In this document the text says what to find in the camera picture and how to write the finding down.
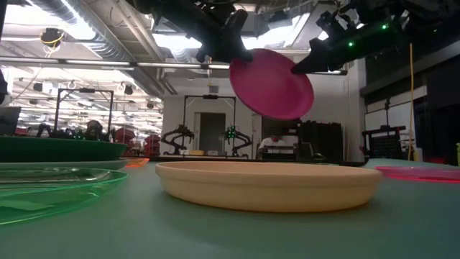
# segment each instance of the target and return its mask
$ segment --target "table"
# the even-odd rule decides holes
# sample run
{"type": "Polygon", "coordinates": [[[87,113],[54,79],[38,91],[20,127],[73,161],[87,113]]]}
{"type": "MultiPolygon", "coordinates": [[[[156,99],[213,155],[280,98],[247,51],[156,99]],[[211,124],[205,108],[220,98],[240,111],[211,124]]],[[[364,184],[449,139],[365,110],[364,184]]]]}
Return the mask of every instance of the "table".
{"type": "Polygon", "coordinates": [[[385,179],[366,206],[265,214],[162,191],[155,164],[98,203],[0,227],[0,258],[459,258],[460,184],[385,179]]]}

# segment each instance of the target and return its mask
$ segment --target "ceiling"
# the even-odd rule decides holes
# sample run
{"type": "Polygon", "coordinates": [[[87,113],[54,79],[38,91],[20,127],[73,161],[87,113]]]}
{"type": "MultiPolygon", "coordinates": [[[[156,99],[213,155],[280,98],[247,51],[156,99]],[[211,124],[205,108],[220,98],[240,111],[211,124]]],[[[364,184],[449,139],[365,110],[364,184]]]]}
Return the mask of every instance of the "ceiling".
{"type": "MultiPolygon", "coordinates": [[[[278,39],[283,40],[280,44],[270,41],[267,41],[268,45],[262,44],[265,44],[263,47],[275,48],[294,61],[299,61],[308,54],[308,41],[321,33],[321,29],[314,23],[317,20],[318,13],[320,14],[327,9],[333,8],[330,5],[314,7],[310,4],[302,4],[303,2],[252,0],[241,1],[241,4],[238,4],[237,7],[244,7],[250,13],[250,18],[244,30],[246,35],[249,35],[249,40],[255,42],[268,37],[268,35],[261,35],[258,38],[251,38],[250,36],[251,33],[254,34],[257,30],[257,26],[254,23],[257,18],[256,12],[257,14],[261,12],[267,12],[268,14],[270,10],[283,9],[283,6],[289,6],[292,13],[290,15],[294,22],[292,27],[287,28],[289,31],[285,30],[286,32],[283,32],[288,34],[277,36],[278,39]],[[304,16],[305,20],[302,22],[301,17],[305,13],[307,15],[304,16]],[[286,37],[292,37],[292,35],[294,36],[291,39],[292,44],[286,45],[286,37]]],[[[178,31],[178,28],[172,26],[170,22],[153,21],[151,16],[140,14],[127,4],[115,0],[83,0],[79,4],[95,15],[98,20],[98,28],[103,28],[104,37],[115,36],[123,51],[126,51],[132,57],[132,60],[183,62],[172,54],[172,48],[168,44],[162,46],[158,35],[160,37],[164,35],[157,32],[152,34],[152,24],[158,23],[159,25],[156,28],[171,31],[166,36],[184,37],[183,32],[178,31]],[[149,33],[149,40],[144,41],[149,45],[142,44],[139,41],[139,35],[142,37],[142,32],[149,33]]],[[[0,44],[0,55],[28,58],[51,57],[100,60],[101,56],[91,48],[94,42],[75,38],[75,32],[71,33],[72,29],[75,28],[64,23],[59,17],[44,12],[37,6],[8,5],[4,34],[0,44]],[[50,27],[59,28],[67,32],[63,43],[54,50],[50,47],[45,47],[40,42],[40,34],[50,27]]],[[[198,47],[186,49],[187,54],[193,57],[198,47]]],[[[196,62],[196,60],[191,58],[190,62],[196,62]]],[[[9,88],[14,99],[11,104],[23,107],[21,118],[21,125],[23,126],[37,124],[38,122],[53,124],[57,89],[67,88],[69,85],[73,86],[73,84],[75,84],[76,89],[84,87],[114,91],[115,104],[112,123],[127,123],[139,129],[140,132],[160,132],[162,129],[162,120],[160,119],[162,117],[162,102],[160,99],[163,98],[163,94],[158,96],[146,94],[151,93],[150,88],[153,87],[153,83],[160,82],[158,85],[165,92],[164,95],[207,94],[207,85],[211,83],[219,86],[219,95],[234,96],[228,79],[228,71],[212,71],[212,73],[209,73],[208,71],[176,68],[166,69],[162,72],[156,68],[143,68],[142,72],[147,77],[140,83],[137,78],[133,78],[129,73],[107,69],[72,69],[62,68],[59,65],[56,65],[56,68],[2,66],[1,69],[8,75],[9,88]],[[35,91],[33,89],[35,83],[45,83],[45,85],[49,86],[49,89],[47,88],[46,93],[35,91]],[[132,86],[132,95],[124,93],[126,86],[132,86]],[[34,104],[30,104],[31,99],[37,100],[37,104],[34,101],[32,102],[34,104]],[[154,109],[147,108],[149,101],[153,101],[154,109]]],[[[97,119],[102,124],[107,125],[109,114],[107,111],[109,103],[105,101],[107,98],[107,95],[103,96],[97,93],[82,94],[74,92],[73,97],[68,96],[60,105],[63,110],[61,111],[62,116],[60,115],[59,125],[62,127],[69,125],[84,126],[90,119],[97,119]],[[81,102],[84,99],[92,101],[93,105],[91,107],[78,105],[78,100],[81,102]]]]}

